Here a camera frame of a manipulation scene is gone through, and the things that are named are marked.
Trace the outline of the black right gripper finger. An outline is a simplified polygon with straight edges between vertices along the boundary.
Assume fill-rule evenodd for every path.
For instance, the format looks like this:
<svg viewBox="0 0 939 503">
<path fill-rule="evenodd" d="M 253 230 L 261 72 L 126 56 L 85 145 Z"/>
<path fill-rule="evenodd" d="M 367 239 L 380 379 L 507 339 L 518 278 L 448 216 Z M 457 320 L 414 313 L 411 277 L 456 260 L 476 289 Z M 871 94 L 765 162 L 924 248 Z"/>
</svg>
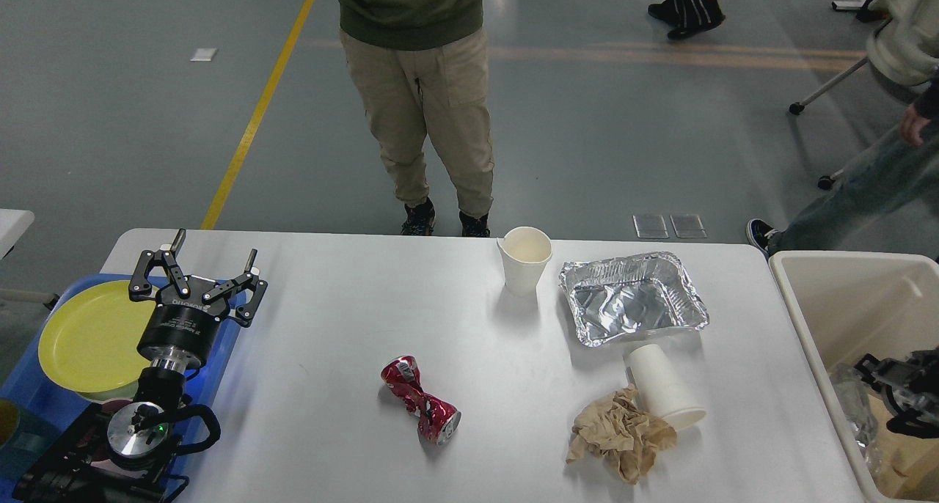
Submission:
<svg viewBox="0 0 939 503">
<path fill-rule="evenodd" d="M 919 439 L 937 439 L 938 426 L 932 422 L 926 422 L 920 417 L 919 412 L 906 410 L 898 413 L 886 422 L 886 428 L 889 432 L 895 434 L 904 434 Z"/>
<path fill-rule="evenodd" d="M 909 359 L 878 359 L 866 353 L 855 363 L 854 369 L 862 382 L 871 387 L 873 392 L 886 393 L 889 389 L 892 392 L 909 392 Z"/>
</svg>

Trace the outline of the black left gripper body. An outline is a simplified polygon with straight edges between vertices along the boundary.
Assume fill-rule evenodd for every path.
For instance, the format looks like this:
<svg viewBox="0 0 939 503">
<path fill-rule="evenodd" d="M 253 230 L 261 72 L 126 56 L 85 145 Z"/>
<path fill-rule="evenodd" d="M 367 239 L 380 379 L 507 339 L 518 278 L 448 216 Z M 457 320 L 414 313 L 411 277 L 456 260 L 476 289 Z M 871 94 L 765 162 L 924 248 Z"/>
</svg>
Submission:
<svg viewBox="0 0 939 503">
<path fill-rule="evenodd" d="M 221 296 L 208 304 L 202 297 L 217 283 L 188 283 L 190 293 L 181 295 L 174 284 L 156 293 L 156 304 L 137 352 L 148 361 L 180 359 L 186 370 L 200 370 L 208 362 L 221 321 L 230 312 Z"/>
</svg>

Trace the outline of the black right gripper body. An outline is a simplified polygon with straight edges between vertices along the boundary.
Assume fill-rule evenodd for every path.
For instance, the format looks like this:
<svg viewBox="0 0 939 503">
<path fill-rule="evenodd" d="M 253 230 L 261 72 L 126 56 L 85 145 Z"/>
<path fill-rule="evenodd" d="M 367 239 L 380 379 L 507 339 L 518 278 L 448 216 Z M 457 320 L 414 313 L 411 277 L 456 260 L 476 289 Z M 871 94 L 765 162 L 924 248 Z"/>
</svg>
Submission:
<svg viewBox="0 0 939 503">
<path fill-rule="evenodd" d="M 909 357 L 909 392 L 892 392 L 896 415 L 906 410 L 919 412 L 926 422 L 937 424 L 937 350 L 916 350 Z"/>
</svg>

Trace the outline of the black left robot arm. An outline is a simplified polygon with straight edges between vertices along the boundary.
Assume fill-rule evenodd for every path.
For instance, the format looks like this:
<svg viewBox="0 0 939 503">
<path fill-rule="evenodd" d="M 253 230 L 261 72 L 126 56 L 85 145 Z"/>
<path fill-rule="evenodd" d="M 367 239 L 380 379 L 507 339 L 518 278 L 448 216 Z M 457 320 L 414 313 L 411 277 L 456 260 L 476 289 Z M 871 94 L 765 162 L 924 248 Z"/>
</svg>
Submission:
<svg viewBox="0 0 939 503">
<path fill-rule="evenodd" d="M 226 320 L 248 327 L 268 284 L 249 253 L 244 270 L 218 282 L 186 275 L 177 252 L 186 237 L 144 250 L 128 282 L 128 302 L 152 302 L 137 352 L 147 360 L 130 402 L 107 411 L 91 405 L 17 481 L 23 502 L 171 502 L 189 483 L 170 466 L 204 452 L 221 436 L 211 407 L 197 404 L 186 383 L 207 364 Z"/>
</svg>

